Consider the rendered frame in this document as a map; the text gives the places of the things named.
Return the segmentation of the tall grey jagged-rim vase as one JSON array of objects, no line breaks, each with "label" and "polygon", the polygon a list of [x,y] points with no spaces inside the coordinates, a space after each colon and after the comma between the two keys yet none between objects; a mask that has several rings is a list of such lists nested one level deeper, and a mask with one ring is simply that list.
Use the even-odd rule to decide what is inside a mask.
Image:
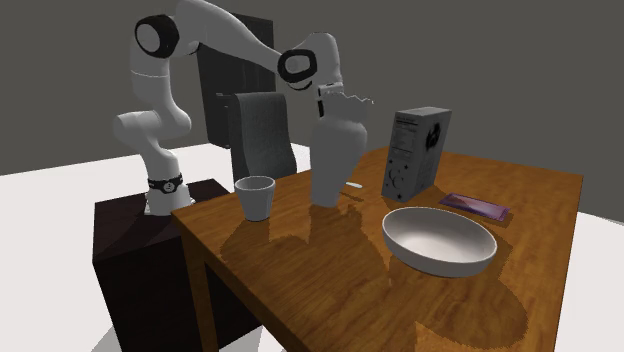
[{"label": "tall grey jagged-rim vase", "polygon": [[366,149],[368,133],[363,122],[374,101],[334,92],[323,95],[320,102],[323,115],[314,126],[310,145],[310,201],[335,207]]}]

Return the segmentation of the grey chair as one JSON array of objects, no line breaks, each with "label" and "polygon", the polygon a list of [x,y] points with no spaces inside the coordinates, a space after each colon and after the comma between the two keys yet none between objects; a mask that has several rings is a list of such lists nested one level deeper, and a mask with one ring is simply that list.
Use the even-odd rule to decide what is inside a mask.
[{"label": "grey chair", "polygon": [[279,179],[297,173],[282,93],[233,94],[228,125],[234,183],[247,176]]}]

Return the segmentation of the dark tall cabinet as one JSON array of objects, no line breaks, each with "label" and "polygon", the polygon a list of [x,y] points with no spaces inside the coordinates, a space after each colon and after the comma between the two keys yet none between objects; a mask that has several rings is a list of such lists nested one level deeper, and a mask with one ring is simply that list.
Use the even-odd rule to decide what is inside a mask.
[{"label": "dark tall cabinet", "polygon": [[275,74],[253,62],[201,43],[195,53],[208,141],[230,148],[228,106],[236,93],[274,92]]}]

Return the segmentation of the grey printed carton box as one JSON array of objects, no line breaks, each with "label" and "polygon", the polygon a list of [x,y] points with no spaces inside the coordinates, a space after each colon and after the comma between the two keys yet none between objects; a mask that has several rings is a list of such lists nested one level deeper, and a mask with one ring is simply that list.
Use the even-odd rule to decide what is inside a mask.
[{"label": "grey printed carton box", "polygon": [[407,202],[434,184],[451,116],[438,107],[395,113],[382,196]]}]

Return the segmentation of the grey cup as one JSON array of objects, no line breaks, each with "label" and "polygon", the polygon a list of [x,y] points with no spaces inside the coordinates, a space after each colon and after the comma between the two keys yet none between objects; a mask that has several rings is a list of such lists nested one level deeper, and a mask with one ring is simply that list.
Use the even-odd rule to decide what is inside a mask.
[{"label": "grey cup", "polygon": [[249,221],[270,217],[276,182],[268,176],[247,176],[234,184],[244,216]]}]

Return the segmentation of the brown wooden table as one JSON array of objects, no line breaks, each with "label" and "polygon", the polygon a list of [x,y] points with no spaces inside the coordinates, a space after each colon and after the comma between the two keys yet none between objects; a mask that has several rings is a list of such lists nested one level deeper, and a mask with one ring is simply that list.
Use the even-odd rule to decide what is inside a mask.
[{"label": "brown wooden table", "polygon": [[394,257],[382,220],[388,151],[365,154],[334,208],[309,202],[310,176],[276,183],[270,217],[244,218],[235,194],[174,212],[204,352],[217,352],[208,271],[286,352],[554,352],[583,179],[446,152],[436,207],[456,192],[510,208],[485,220],[498,250],[467,278],[431,276]]}]

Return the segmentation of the white wide bowl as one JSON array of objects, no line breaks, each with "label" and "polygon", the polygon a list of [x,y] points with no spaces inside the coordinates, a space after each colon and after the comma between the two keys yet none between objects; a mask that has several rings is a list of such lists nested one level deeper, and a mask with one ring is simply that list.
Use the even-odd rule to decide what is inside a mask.
[{"label": "white wide bowl", "polygon": [[479,223],[454,212],[403,207],[382,220],[384,242],[401,262],[446,278],[482,272],[498,250],[494,236]]}]

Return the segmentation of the purple flat packet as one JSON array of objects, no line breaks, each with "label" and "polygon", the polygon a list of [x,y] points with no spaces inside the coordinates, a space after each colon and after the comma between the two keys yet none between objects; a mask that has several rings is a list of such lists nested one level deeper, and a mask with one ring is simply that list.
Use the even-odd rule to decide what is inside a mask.
[{"label": "purple flat packet", "polygon": [[509,207],[472,198],[457,193],[449,193],[439,203],[455,209],[463,210],[496,221],[504,221],[510,211]]}]

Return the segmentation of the dark robot stand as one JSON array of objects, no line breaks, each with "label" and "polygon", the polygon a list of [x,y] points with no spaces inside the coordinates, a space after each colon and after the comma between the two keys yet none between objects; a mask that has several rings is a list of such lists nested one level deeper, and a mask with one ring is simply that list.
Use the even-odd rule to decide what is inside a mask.
[{"label": "dark robot stand", "polygon": [[92,264],[122,352],[202,352],[182,240],[135,194],[95,204]]}]

